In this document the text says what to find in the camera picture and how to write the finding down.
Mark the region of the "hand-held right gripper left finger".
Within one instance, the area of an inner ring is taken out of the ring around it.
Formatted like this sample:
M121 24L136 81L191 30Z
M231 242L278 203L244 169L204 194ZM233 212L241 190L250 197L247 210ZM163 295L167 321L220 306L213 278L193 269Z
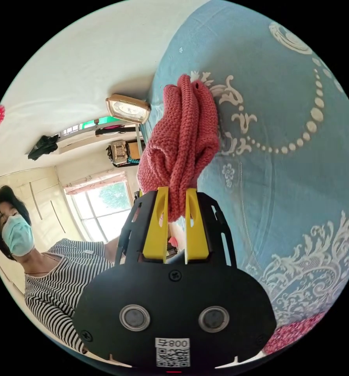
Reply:
M146 260L164 263L167 256L169 188L159 187L152 193L155 201L142 254Z

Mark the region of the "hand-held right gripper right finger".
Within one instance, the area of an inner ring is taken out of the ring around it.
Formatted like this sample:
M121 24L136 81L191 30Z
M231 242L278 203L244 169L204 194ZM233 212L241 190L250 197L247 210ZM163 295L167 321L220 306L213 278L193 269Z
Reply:
M208 258L208 244L197 197L197 190L189 188L185 201L185 263L203 261Z

